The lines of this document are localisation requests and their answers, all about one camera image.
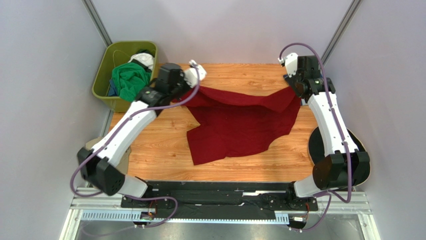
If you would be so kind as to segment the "dark red t-shirt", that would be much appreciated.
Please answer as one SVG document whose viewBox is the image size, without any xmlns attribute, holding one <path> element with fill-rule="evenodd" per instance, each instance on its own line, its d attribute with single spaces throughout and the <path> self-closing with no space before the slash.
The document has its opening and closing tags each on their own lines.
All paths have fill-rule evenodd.
<svg viewBox="0 0 426 240">
<path fill-rule="evenodd" d="M 199 123 L 186 133 L 194 165 L 265 152 L 288 135 L 301 108 L 291 87 L 267 96 L 200 87 L 185 107 Z"/>
</svg>

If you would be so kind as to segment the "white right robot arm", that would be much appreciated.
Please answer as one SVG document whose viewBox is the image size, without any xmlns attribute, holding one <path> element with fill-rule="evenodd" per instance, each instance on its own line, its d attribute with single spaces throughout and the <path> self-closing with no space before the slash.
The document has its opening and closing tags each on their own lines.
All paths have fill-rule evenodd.
<svg viewBox="0 0 426 240">
<path fill-rule="evenodd" d="M 370 176 L 370 156 L 346 128 L 334 84 L 321 75 L 318 59 L 290 53 L 280 63 L 287 72 L 284 80 L 297 97 L 305 100 L 317 122 L 308 140 L 308 153 L 314 164 L 312 174 L 292 183 L 293 195 L 309 198 L 363 184 Z"/>
</svg>

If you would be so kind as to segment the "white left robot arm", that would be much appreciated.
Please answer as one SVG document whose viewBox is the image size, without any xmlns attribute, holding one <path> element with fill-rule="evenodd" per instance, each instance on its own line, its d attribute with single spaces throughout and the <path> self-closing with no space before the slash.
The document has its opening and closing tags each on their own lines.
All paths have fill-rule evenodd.
<svg viewBox="0 0 426 240">
<path fill-rule="evenodd" d="M 160 113 L 189 102 L 200 89 L 206 70 L 194 60 L 183 70 L 178 64 L 166 63 L 157 77 L 145 86 L 130 104 L 129 109 L 113 129 L 98 143 L 77 153 L 77 174 L 99 190 L 113 196 L 121 194 L 141 198 L 149 189 L 148 183 L 117 169 L 128 148 L 137 136 Z"/>
</svg>

